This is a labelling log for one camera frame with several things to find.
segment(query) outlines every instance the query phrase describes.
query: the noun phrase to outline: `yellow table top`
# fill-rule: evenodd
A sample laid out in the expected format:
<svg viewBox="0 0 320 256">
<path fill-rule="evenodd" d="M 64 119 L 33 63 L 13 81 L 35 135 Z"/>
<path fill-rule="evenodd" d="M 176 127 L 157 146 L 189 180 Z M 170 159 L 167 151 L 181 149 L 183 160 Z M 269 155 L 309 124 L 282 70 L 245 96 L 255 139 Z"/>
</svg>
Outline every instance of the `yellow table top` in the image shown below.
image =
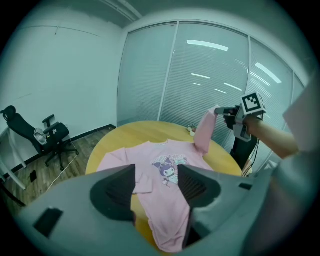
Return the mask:
<svg viewBox="0 0 320 256">
<path fill-rule="evenodd" d="M 185 127 L 169 122 L 140 121 L 118 127 L 105 135 L 95 146 L 86 166 L 85 174 L 95 173 L 106 153 L 121 148 L 135 147 L 147 141 L 161 143 L 167 139 L 182 142 L 193 142 L 194 140 Z M 210 142 L 208 154 L 203 159 L 216 172 L 241 176 L 242 172 L 236 161 L 213 140 Z M 136 229 L 149 243 L 158 248 L 149 228 L 148 217 L 137 195 L 132 195 L 131 210 L 136 214 Z"/>
</svg>

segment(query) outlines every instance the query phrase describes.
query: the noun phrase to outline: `wooden floor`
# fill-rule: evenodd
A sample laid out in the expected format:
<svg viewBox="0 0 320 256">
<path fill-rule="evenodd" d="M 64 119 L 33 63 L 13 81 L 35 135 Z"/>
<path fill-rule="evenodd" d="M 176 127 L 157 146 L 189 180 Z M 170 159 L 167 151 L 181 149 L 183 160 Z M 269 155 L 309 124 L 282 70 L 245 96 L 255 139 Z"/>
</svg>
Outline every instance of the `wooden floor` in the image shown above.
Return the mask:
<svg viewBox="0 0 320 256">
<path fill-rule="evenodd" d="M 43 193 L 45 193 L 52 182 L 61 174 L 59 179 L 52 185 L 55 186 L 62 181 L 85 175 L 86 167 L 91 155 L 97 143 L 110 131 L 112 128 L 106 128 L 101 131 L 97 131 L 86 137 L 80 138 L 73 142 L 76 149 L 79 151 L 79 155 L 70 164 L 70 166 L 61 174 L 59 159 L 56 156 L 49 162 L 49 167 L 45 166 L 45 161 L 48 156 L 43 156 L 34 162 L 27 165 L 26 169 L 22 168 L 18 170 L 15 175 L 20 181 L 22 181 L 26 190 L 21 189 L 11 178 L 8 178 L 4 186 L 9 190 L 16 198 L 25 203 L 30 204 L 37 199 Z M 64 152 L 62 154 L 62 164 L 64 168 L 74 159 L 75 152 Z M 30 182 L 30 173 L 35 170 L 37 179 Z M 1 191 L 2 198 L 7 205 L 10 213 L 16 215 L 22 209 L 18 204 L 12 201 L 3 191 Z"/>
</svg>

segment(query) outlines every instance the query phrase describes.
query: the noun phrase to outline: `pink shirt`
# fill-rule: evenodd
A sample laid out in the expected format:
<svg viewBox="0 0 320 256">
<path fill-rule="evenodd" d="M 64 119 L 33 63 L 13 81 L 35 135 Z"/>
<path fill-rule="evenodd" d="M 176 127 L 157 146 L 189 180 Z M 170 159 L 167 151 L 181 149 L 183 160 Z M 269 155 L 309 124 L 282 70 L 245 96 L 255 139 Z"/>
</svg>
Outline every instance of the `pink shirt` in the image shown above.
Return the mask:
<svg viewBox="0 0 320 256">
<path fill-rule="evenodd" d="M 217 118 L 212 109 L 201 120 L 195 143 L 170 139 L 163 143 L 147 141 L 107 153 L 97 169 L 99 172 L 135 164 L 133 193 L 137 194 L 145 210 L 157 246 L 164 252 L 182 250 L 189 220 L 190 207 L 178 187 L 178 165 L 212 171 L 203 160 L 203 155 L 209 151 Z"/>
</svg>

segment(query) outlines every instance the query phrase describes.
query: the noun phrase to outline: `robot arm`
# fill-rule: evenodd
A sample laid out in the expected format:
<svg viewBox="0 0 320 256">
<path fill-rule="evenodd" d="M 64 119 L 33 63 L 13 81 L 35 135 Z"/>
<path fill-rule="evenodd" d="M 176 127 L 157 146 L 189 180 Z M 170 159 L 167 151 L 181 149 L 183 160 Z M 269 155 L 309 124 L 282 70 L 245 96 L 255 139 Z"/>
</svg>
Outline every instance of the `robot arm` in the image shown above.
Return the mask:
<svg viewBox="0 0 320 256">
<path fill-rule="evenodd" d="M 223 115 L 226 125 L 233 130 L 234 136 L 244 142 L 251 140 L 248 127 L 244 120 L 248 115 L 260 116 L 265 113 L 266 107 L 258 92 L 250 93 L 241 97 L 240 105 L 235 107 L 220 107 L 215 110 L 217 115 Z"/>
</svg>

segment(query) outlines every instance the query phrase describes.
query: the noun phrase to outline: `chair armrest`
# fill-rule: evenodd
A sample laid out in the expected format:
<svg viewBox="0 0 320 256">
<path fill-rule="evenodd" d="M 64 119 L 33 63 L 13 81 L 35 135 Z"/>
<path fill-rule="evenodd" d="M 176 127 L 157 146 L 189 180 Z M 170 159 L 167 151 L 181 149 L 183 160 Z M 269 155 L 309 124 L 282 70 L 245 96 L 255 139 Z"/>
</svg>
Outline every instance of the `chair armrest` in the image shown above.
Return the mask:
<svg viewBox="0 0 320 256">
<path fill-rule="evenodd" d="M 44 124 L 46 121 L 49 121 L 51 118 L 53 118 L 55 115 L 54 114 L 52 114 L 52 115 L 50 115 L 49 117 L 47 117 L 46 119 L 44 119 L 43 121 L 42 121 L 42 123 Z"/>
<path fill-rule="evenodd" d="M 44 134 L 47 134 L 49 132 L 51 132 L 54 128 L 56 128 L 58 126 L 59 122 L 54 123 L 53 125 L 51 125 L 50 127 L 48 127 L 47 129 L 45 129 L 43 131 Z"/>
</svg>

